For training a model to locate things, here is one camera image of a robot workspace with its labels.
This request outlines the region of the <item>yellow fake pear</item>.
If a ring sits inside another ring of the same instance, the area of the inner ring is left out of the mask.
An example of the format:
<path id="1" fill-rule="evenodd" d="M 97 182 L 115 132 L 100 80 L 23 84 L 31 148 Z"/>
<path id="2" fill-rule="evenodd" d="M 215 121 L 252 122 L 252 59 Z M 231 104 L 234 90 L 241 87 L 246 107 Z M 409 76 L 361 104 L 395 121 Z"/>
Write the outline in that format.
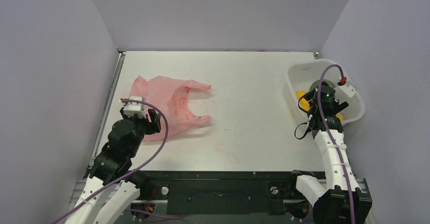
<path id="1" fill-rule="evenodd" d="M 337 114 L 336 114 L 336 117 L 337 117 L 340 121 L 343 121 L 343 120 L 344 120 L 344 117 L 343 117 L 343 115 L 342 115 L 341 113 L 337 113 Z"/>

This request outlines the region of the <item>yellow fake mango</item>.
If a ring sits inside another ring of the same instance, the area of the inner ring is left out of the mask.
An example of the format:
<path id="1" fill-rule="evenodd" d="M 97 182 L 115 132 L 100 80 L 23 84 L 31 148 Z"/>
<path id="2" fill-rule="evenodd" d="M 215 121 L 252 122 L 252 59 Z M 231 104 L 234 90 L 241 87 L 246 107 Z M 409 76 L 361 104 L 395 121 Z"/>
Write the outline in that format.
<path id="1" fill-rule="evenodd" d="M 300 99 L 302 96 L 304 96 L 306 94 L 305 91 L 296 91 L 296 97 L 298 99 Z"/>

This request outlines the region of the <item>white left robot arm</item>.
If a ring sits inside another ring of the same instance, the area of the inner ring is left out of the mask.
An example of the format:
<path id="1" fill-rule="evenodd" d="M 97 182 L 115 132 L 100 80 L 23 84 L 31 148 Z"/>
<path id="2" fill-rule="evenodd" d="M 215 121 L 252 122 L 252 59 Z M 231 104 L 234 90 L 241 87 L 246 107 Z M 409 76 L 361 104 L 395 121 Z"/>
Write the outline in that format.
<path id="1" fill-rule="evenodd" d="M 66 223 L 114 223 L 133 200 L 150 195 L 150 177 L 130 168 L 144 136 L 161 132 L 163 117 L 154 109 L 120 112 Z"/>

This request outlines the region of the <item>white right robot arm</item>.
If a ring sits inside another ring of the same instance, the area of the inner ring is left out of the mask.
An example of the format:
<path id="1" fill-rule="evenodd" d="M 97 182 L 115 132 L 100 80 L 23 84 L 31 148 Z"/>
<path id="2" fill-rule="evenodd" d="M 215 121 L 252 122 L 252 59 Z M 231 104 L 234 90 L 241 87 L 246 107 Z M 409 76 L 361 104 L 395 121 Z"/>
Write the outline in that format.
<path id="1" fill-rule="evenodd" d="M 337 113 L 349 106 L 335 99 L 336 90 L 327 83 L 302 95 L 309 104 L 306 130 L 321 154 L 326 184 L 321 185 L 311 172 L 295 171 L 286 183 L 292 197 L 303 195 L 313 209 L 314 223 L 365 223 L 372 198 L 355 179 L 344 143 L 343 126 Z"/>

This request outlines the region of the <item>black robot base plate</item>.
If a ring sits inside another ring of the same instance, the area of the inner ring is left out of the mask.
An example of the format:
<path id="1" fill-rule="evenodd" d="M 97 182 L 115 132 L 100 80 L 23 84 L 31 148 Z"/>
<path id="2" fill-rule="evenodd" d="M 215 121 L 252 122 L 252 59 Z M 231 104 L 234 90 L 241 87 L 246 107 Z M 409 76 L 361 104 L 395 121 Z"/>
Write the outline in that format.
<path id="1" fill-rule="evenodd" d="M 285 214 L 305 206 L 286 171 L 150 171 L 131 207 L 167 215 Z"/>

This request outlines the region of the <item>yellow fake lemon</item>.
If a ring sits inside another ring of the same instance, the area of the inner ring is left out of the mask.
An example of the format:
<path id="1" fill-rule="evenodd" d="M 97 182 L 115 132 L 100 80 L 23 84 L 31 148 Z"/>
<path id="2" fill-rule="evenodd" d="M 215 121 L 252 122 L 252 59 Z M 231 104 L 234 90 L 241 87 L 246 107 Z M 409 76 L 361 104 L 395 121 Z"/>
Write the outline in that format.
<path id="1" fill-rule="evenodd" d="M 305 112 L 308 112 L 310 110 L 309 102 L 305 98 L 302 98 L 300 100 L 299 105 L 303 110 L 305 110 Z"/>

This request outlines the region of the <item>pink plastic bag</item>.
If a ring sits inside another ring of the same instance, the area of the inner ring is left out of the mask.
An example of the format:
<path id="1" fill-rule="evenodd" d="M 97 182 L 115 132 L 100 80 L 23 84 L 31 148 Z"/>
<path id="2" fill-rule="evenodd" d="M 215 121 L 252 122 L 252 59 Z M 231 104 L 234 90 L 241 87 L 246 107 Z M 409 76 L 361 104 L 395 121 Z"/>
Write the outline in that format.
<path id="1" fill-rule="evenodd" d="M 168 122 L 168 136 L 176 136 L 187 130 L 205 125 L 211 116 L 195 115 L 188 107 L 188 94 L 192 90 L 207 92 L 211 85 L 195 80 L 172 79 L 157 76 L 146 80 L 138 76 L 131 87 L 129 96 L 139 96 L 160 109 Z"/>

